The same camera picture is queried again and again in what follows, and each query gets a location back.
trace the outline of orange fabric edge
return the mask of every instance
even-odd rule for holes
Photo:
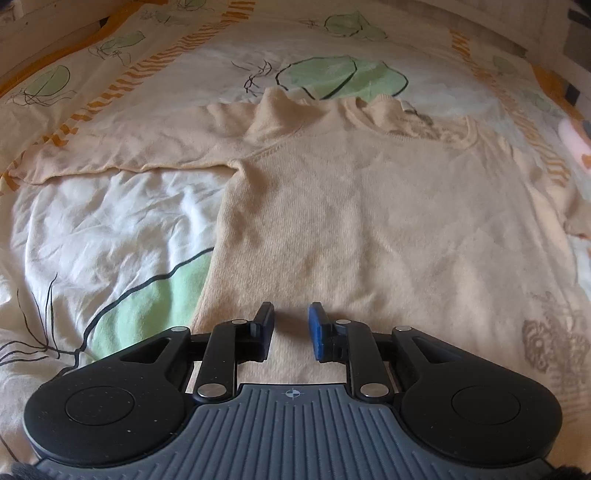
[[[559,76],[554,72],[540,67],[539,65],[531,66],[535,79],[538,81],[540,88],[554,103],[556,103],[565,113],[575,120],[583,120],[584,117],[581,113],[564,98],[564,92],[562,87],[562,81]]]
[[[45,55],[44,57],[34,61],[30,65],[22,69],[11,79],[7,80],[5,83],[0,85],[0,97],[6,95],[10,90],[16,87],[16,85],[23,82],[39,70],[52,64],[53,62],[62,59],[63,57],[71,53],[75,53],[79,50],[82,50],[83,48],[90,47],[92,44],[98,42],[99,40],[104,40],[106,37],[114,33],[115,30],[117,30],[132,14],[137,12],[144,3],[157,3],[158,1],[160,0],[130,2],[128,4],[125,4],[118,11],[116,11],[113,15],[109,17],[105,26],[101,28],[98,32],[92,34],[90,37],[82,40],[76,45],[62,48],[61,50],[57,50],[53,53]]]

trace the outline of sweater sleeve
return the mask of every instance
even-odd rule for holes
[[[110,168],[205,168],[232,163],[267,148],[298,128],[305,109],[279,89],[261,103],[213,103],[161,109],[149,116],[108,111],[78,125],[67,142],[33,145],[9,172],[27,183],[52,177],[96,174]]]

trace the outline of circular logo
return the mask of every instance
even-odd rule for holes
[[[290,398],[297,398],[301,395],[301,391],[299,390],[295,390],[295,389],[291,389],[288,390],[287,392],[285,392],[285,396],[290,397]]]

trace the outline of silver screw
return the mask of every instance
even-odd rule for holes
[[[218,398],[226,393],[226,387],[220,383],[206,383],[197,389],[197,393],[203,398]]]
[[[388,395],[390,389],[383,383],[366,383],[359,389],[362,395],[369,398],[378,398]]]

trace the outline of wooden bed frame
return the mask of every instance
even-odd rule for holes
[[[114,13],[127,1],[13,0],[8,9],[0,12],[0,83],[40,56],[76,44],[98,30],[99,20]],[[591,105],[591,73],[563,53],[570,28],[568,11],[574,6],[571,0],[385,2],[407,6],[422,2],[480,25],[521,47],[531,63],[555,71],[578,89]]]

